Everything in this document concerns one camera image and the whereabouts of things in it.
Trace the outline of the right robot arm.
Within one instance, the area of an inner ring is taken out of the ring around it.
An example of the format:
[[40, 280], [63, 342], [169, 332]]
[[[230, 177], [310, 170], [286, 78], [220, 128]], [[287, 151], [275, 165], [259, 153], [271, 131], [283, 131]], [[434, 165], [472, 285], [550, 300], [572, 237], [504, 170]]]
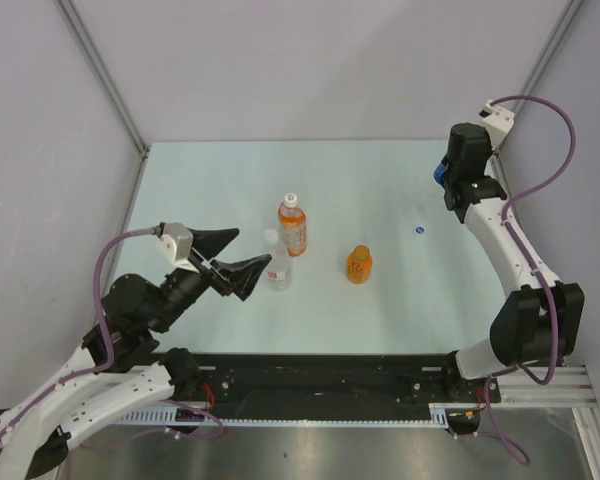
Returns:
[[441, 376], [441, 388], [453, 401], [473, 394], [477, 379], [536, 362], [547, 363], [542, 381], [550, 382], [560, 361], [575, 349], [585, 303], [582, 288], [563, 282], [539, 258], [507, 210], [506, 192], [486, 173], [491, 155], [487, 129], [459, 123], [450, 130], [436, 172], [446, 208], [482, 246], [505, 295], [487, 337], [449, 356], [453, 369]]

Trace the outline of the blue Pocari Sweat bottle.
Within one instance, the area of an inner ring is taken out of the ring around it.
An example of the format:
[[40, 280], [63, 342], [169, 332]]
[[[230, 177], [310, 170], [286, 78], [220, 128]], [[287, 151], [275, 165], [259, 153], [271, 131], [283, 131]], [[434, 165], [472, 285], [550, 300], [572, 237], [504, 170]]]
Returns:
[[444, 185], [444, 175], [446, 173], [446, 170], [447, 164], [444, 161], [441, 161], [434, 169], [433, 179], [440, 186]]

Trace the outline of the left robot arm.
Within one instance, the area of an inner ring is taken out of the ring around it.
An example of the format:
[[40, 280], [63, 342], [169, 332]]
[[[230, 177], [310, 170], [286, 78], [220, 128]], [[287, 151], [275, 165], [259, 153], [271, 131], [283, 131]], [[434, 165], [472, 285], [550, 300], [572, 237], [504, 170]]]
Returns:
[[[59, 467], [69, 453], [104, 427], [156, 402], [179, 408], [200, 396], [191, 410], [197, 421], [213, 420], [215, 395], [208, 377], [186, 348], [173, 348], [145, 368], [140, 362], [206, 292], [245, 301], [272, 257], [263, 254], [225, 263], [217, 259], [238, 229], [194, 230], [160, 223], [110, 240], [96, 261], [92, 294], [96, 324], [64, 365], [26, 400], [0, 409], [0, 479], [36, 479]], [[101, 288], [109, 253], [134, 237], [154, 236], [173, 266], [160, 285], [137, 274]]]

